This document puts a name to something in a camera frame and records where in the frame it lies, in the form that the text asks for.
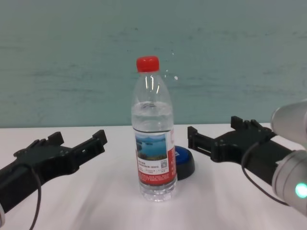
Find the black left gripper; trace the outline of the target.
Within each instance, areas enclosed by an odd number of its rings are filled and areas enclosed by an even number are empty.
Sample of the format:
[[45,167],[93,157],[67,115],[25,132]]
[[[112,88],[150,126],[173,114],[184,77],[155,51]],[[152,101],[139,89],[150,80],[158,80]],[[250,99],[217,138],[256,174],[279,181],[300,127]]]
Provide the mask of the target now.
[[56,177],[75,173],[82,164],[105,152],[107,138],[104,130],[98,130],[72,149],[59,147],[62,144],[62,134],[55,132],[13,154],[16,159],[0,170],[0,204],[5,213],[38,189],[35,175],[43,185]]

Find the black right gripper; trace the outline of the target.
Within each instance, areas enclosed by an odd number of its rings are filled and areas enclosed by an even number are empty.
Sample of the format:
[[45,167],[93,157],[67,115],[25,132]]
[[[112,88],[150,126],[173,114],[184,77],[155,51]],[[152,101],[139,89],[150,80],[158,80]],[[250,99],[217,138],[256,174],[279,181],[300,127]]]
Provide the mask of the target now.
[[214,139],[200,134],[197,129],[189,126],[187,129],[188,148],[209,156],[214,162],[241,164],[249,147],[256,142],[264,142],[251,151],[246,169],[271,185],[277,162],[292,151],[270,140],[276,134],[270,128],[263,127],[255,119],[243,120],[238,116],[232,116],[231,128],[234,131]]

